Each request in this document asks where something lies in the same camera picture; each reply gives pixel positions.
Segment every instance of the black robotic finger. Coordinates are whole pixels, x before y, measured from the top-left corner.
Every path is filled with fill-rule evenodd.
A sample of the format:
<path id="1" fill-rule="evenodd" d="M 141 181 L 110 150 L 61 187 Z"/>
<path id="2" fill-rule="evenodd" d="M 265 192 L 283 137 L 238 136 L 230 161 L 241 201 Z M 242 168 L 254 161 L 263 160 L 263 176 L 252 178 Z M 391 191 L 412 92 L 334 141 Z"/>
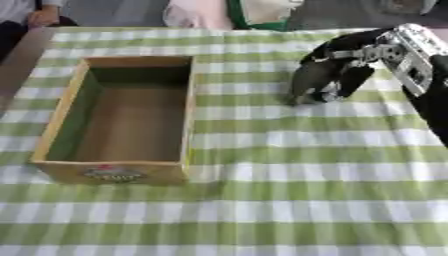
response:
<path id="1" fill-rule="evenodd" d="M 374 29 L 336 37 L 329 42 L 321 44 L 310 54 L 306 55 L 301 63 L 304 64 L 314 59 L 324 59 L 327 57 L 327 52 L 358 50 L 366 45 L 375 44 L 380 35 L 390 30 L 392 28 Z"/>
<path id="2" fill-rule="evenodd" d="M 338 91 L 338 96 L 347 98 L 350 97 L 364 82 L 372 76 L 375 69 L 364 67 L 352 67 L 347 69 L 339 79 L 341 89 Z"/>

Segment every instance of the tablecloth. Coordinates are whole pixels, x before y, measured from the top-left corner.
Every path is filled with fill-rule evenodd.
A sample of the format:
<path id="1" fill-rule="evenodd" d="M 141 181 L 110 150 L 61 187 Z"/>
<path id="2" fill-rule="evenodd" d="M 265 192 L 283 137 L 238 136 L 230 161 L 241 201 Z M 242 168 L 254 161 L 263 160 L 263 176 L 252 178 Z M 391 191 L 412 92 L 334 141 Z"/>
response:
<path id="1" fill-rule="evenodd" d="M 381 66 L 290 108 L 298 60 L 346 30 L 63 28 L 0 122 L 0 255 L 448 255 L 448 154 Z M 82 57 L 197 56 L 190 181 L 56 184 L 27 161 Z"/>

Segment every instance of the printed logo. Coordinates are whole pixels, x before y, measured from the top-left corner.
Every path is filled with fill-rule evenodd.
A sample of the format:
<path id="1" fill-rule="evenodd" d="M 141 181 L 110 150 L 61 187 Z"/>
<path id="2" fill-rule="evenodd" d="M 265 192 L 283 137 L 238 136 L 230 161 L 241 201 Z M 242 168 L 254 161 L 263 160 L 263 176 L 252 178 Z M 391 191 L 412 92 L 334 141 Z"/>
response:
<path id="1" fill-rule="evenodd" d="M 140 172 L 123 169 L 112 165 L 92 167 L 84 171 L 83 175 L 93 179 L 113 183 L 131 183 L 146 177 L 146 175 Z"/>

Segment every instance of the cardboard box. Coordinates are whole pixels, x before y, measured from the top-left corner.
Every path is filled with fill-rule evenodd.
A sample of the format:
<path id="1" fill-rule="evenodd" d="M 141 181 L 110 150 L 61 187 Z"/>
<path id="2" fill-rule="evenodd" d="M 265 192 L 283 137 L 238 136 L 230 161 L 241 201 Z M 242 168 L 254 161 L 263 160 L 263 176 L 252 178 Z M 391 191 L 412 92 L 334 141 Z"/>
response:
<path id="1" fill-rule="evenodd" d="M 31 162 L 63 183 L 184 183 L 192 73 L 191 57 L 81 60 Z"/>

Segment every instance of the person's arm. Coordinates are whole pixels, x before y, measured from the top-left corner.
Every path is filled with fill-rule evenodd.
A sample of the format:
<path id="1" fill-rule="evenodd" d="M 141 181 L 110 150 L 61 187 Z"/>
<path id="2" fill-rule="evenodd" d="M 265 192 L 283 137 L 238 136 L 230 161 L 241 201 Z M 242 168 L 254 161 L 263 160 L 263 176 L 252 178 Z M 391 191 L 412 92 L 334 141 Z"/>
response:
<path id="1" fill-rule="evenodd" d="M 28 26 L 45 27 L 59 23 L 59 8 L 63 2 L 64 0 L 42 0 L 42 10 L 36 10 L 28 16 Z"/>

